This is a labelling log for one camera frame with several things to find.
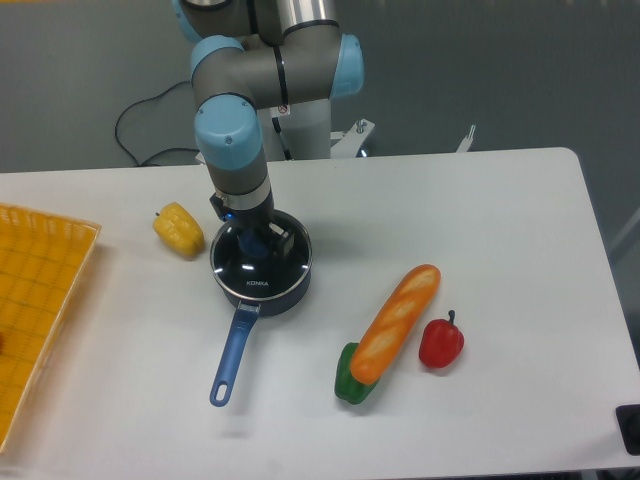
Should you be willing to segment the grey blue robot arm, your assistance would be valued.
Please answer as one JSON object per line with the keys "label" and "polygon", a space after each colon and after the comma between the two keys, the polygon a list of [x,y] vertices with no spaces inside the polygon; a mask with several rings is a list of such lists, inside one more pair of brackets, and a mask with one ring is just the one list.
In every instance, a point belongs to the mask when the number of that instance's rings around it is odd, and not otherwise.
{"label": "grey blue robot arm", "polygon": [[274,202],[258,113],[357,94],[364,84],[358,39],[340,30],[333,1],[175,1],[194,42],[194,134],[220,219],[245,253],[262,254],[284,230]]}

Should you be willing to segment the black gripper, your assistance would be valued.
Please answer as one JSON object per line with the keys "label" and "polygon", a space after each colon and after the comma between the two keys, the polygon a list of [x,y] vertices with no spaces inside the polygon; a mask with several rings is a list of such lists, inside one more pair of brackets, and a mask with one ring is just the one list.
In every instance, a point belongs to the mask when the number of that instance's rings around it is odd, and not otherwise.
{"label": "black gripper", "polygon": [[224,201],[216,194],[209,199],[216,216],[230,222],[233,227],[242,231],[251,231],[256,236],[270,236],[270,246],[278,258],[287,258],[295,245],[295,231],[288,225],[273,222],[275,215],[274,200],[269,193],[257,207],[248,210],[228,209]]}

